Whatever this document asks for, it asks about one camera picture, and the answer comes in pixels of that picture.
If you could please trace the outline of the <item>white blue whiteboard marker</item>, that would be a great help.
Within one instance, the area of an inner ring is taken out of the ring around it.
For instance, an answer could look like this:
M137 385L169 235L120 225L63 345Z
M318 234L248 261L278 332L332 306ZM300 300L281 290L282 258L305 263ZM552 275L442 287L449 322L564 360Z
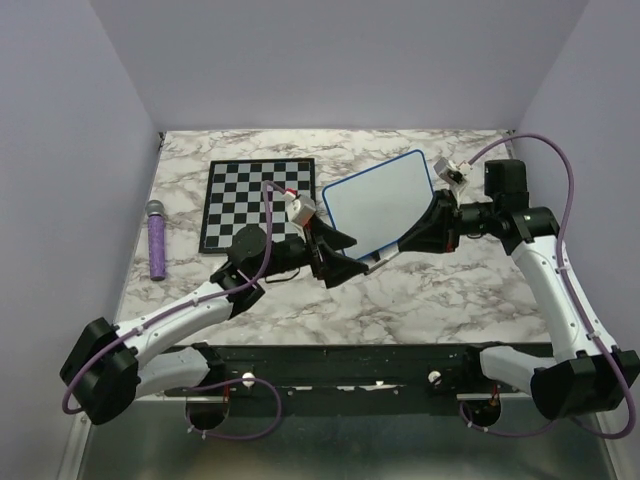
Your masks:
M389 262L394 260L399 254L400 254L399 251L395 251L385 257L382 257L379 261L377 261L376 263L374 263L372 266L369 267L367 274L370 275L373 272L386 266Z

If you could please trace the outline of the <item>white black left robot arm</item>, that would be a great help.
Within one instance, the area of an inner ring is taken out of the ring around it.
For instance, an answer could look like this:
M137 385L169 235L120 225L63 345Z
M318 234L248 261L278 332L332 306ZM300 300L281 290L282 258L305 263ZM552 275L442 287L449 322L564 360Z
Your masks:
M104 318L87 324L60 370L64 413L84 413L101 425L148 393L192 387L212 394L221 385L220 368L197 349L175 353L173 346L250 310L265 293L263 278L310 267L334 288L369 270L341 253L354 239L317 217L299 236L275 242L269 234L257 225L242 228L208 280L154 313L117 325Z

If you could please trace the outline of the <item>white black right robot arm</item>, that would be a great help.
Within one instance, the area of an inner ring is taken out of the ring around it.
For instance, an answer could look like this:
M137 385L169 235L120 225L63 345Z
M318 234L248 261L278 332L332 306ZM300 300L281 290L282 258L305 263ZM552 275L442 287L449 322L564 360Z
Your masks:
M509 384L530 395L548 420L616 409L639 375L639 357L619 348L586 300L552 211L530 206L524 163L487 162L488 201L462 204L469 170L437 161L435 171L448 186L435 192L398 247L442 254L454 251L463 236L497 238L534 295L553 355L536 357L502 344L474 347L459 370L462 384L474 392L494 381Z

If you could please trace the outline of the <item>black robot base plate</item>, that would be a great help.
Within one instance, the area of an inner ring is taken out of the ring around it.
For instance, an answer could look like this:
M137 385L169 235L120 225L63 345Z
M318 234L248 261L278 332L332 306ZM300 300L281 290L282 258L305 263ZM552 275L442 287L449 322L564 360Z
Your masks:
M218 384L245 373L267 386L238 384L225 390L183 397L188 407L206 415L233 417L454 415L458 398L483 399L511 387L484 377L474 357L476 344L212 346L194 344L211 370L205 384ZM225 401L219 399L226 392Z

